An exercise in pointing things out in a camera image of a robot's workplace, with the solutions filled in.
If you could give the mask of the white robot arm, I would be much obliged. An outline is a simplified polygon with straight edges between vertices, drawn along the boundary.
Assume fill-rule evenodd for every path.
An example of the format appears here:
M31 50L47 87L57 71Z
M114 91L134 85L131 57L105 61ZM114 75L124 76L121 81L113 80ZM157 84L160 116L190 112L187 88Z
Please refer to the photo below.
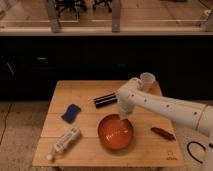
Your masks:
M213 106L141 91L139 79L135 77L116 91L116 97L123 117L138 106L206 135L209 140L201 171L213 171Z

